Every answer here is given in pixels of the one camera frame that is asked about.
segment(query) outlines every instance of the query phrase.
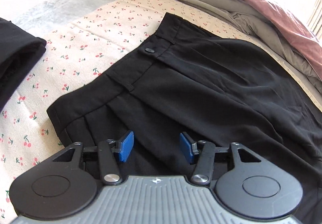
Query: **gray blanket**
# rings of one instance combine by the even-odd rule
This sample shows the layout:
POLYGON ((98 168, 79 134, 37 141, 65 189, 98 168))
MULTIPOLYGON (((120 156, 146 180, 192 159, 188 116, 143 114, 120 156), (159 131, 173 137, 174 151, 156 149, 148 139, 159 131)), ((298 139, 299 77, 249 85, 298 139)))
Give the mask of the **gray blanket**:
POLYGON ((322 94, 322 82, 307 60, 293 48, 274 25, 240 0, 180 0, 197 7, 240 30, 259 37, 275 53, 303 73, 322 94))

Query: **gray plastic base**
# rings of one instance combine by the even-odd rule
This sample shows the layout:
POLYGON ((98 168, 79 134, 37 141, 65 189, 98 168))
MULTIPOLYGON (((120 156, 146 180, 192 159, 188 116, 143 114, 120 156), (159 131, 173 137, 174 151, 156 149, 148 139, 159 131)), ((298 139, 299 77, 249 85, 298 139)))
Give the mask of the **gray plastic base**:
POLYGON ((54 221, 17 217, 12 224, 300 224, 293 216, 255 222, 226 211, 210 190, 189 184, 183 176, 129 176, 105 186, 83 211, 54 221))

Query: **folded black clothing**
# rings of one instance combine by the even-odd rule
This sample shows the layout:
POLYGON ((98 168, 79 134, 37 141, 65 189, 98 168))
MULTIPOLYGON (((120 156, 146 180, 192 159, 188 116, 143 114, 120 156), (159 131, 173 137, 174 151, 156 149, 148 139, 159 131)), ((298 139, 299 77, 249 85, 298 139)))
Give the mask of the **folded black clothing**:
POLYGON ((46 51, 46 41, 0 18, 0 110, 46 51))
MULTIPOLYGON (((295 217, 322 221, 322 113, 252 43, 220 38, 167 13, 137 49, 47 113, 65 146, 94 146, 132 130, 133 150, 120 165, 124 178, 191 176, 180 132, 222 147, 242 143, 301 182, 295 217)), ((96 169, 87 165, 91 174, 96 169)))

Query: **bed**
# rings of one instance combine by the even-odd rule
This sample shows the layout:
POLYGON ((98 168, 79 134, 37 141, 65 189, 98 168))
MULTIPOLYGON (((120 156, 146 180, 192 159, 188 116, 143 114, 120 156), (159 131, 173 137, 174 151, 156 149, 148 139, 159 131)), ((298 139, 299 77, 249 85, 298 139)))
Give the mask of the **bed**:
MULTIPOLYGON (((281 34, 280 23, 274 26, 241 0, 47 0, 12 20, 44 38, 47 50, 0 114, 0 223, 10 223, 16 216, 10 203, 11 182, 63 148, 47 108, 137 48, 156 31, 166 12, 222 38, 259 46, 322 111, 320 71, 317 63, 310 62, 314 56, 292 46, 285 39, 288 34, 281 34)), ((308 41, 317 47, 314 38, 308 41)))

